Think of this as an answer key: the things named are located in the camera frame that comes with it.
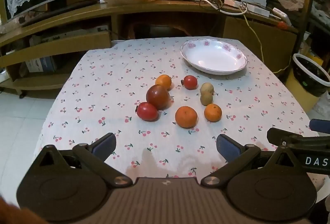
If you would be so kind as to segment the small red tomato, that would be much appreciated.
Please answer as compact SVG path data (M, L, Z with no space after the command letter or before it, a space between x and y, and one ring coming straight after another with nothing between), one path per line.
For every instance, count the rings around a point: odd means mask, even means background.
M198 81L196 77L188 75L181 80L181 84L185 87L185 89L193 90L197 88Z

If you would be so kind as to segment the wooden TV cabinet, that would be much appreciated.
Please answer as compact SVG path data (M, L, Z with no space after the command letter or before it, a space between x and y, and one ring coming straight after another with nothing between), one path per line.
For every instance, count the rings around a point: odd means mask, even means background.
M298 33L289 26L286 30L279 29L278 22L254 13L233 16L228 7L221 13L210 5L195 1L156 0L123 6L95 4L52 16L2 36L1 48L6 49L15 41L27 41L33 35L108 26L107 30L100 32L48 41L34 48L2 55L1 66L6 68L9 79L1 83L1 88L13 89L19 95L25 95L27 91L58 89L73 70L72 63L51 75L39 73L26 77L19 74L21 63L44 56L108 48L113 40L144 39L147 34L142 31L143 26L167 26L187 37L239 40L263 57L272 71L277 71L288 64Z

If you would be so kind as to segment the black waste bin white rim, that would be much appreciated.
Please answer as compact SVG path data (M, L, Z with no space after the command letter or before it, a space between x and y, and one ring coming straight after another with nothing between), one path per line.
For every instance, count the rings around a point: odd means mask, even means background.
M293 74L310 94L320 97L329 89L329 74L315 61L305 55L293 55Z

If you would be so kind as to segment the white adapter box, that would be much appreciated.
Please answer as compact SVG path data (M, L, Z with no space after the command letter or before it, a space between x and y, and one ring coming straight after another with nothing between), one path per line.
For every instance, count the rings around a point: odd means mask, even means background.
M279 16L284 22L286 22L288 26L292 26L291 21L286 13L282 12L281 10L275 7L272 9L272 12L274 15Z

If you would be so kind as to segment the white floral plate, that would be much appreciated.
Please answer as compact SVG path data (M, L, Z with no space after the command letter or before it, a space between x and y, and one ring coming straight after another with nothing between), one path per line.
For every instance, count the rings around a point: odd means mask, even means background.
M248 59L229 42L201 38L184 42L180 47L184 60L207 74L225 76L246 68Z

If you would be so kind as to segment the large dark red tomato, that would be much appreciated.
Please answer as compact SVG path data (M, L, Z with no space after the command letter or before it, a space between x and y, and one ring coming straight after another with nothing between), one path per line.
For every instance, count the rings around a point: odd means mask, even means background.
M168 106L170 95L162 85L155 84L148 89L146 101L152 104L157 110L162 110Z

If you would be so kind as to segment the tan longan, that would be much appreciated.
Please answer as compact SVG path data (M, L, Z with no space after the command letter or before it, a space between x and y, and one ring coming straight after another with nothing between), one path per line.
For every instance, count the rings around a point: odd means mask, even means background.
M203 92L200 96L200 102L204 106L208 106L213 103L213 94L209 92Z
M204 93L209 93L209 94L213 94L214 93L214 86L209 83L203 83L202 86L200 87L200 93L203 95Z

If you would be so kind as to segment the small red object on cabinet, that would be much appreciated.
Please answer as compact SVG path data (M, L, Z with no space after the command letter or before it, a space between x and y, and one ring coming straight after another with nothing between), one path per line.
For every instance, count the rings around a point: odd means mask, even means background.
M282 30L286 30L288 28L288 25L284 21L280 21L277 24L277 27Z

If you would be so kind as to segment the small orange tangerine back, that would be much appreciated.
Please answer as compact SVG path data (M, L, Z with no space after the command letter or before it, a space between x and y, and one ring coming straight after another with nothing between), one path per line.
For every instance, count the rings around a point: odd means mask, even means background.
M155 84L156 85L161 85L167 91L169 91L172 87L172 79L171 79L170 76L168 76L166 74L162 74L156 79Z

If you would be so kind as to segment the white power strip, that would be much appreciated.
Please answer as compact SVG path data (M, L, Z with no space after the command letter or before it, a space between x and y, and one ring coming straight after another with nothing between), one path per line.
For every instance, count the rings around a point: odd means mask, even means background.
M242 3L242 2L236 1L236 0L224 0L224 3L228 6L235 7L237 9L242 9L242 11L247 10L249 13L254 13L254 14L258 14L258 15L262 15L262 16L266 16L266 17L270 16L270 12L268 10L260 8L256 5L251 5L251 4L248 4L245 2Z

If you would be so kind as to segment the cherry print tablecloth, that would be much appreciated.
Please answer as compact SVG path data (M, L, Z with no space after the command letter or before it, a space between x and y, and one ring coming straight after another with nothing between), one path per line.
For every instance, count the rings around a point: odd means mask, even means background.
M71 149L114 133L116 149L106 162L128 177L202 179L225 164L216 148L220 134L263 150L275 150L267 140L271 127L316 135L296 99L241 42L232 40L232 45L247 56L247 67L230 76L211 76L190 67L180 53L184 42L185 38L127 40L88 51L55 99L35 152L48 144ZM155 121L144 121L136 107L147 102L148 89L162 74L172 79L169 104L158 110ZM188 75L197 78L196 89L181 84ZM214 86L213 103L222 109L218 122L204 116L200 87L206 82ZM193 128L176 124L181 106L196 111Z

